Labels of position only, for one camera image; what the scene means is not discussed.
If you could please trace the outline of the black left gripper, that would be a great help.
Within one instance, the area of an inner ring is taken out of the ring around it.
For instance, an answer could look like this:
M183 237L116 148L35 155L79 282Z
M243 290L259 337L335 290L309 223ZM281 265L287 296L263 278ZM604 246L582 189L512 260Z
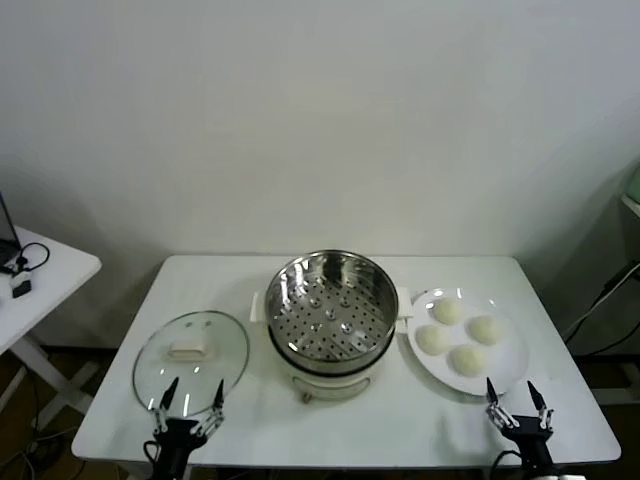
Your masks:
M154 430L151 446L151 478L153 480L183 479L189 457L194 450L203 447L206 436L213 435L225 420L224 380L221 379L211 412L200 423L196 420L168 419L167 412L175 396L179 378L175 377L164 391L158 406L151 409Z

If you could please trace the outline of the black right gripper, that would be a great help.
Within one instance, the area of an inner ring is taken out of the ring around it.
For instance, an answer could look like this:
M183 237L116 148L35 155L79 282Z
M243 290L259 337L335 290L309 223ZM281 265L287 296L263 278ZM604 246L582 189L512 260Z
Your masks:
M547 442L553 434L552 415L543 395L531 381L527 387L538 417L511 415L499 403L498 394L489 377L486 378L486 413L491 423L501 431L504 438L513 442L524 470L552 470L553 460Z

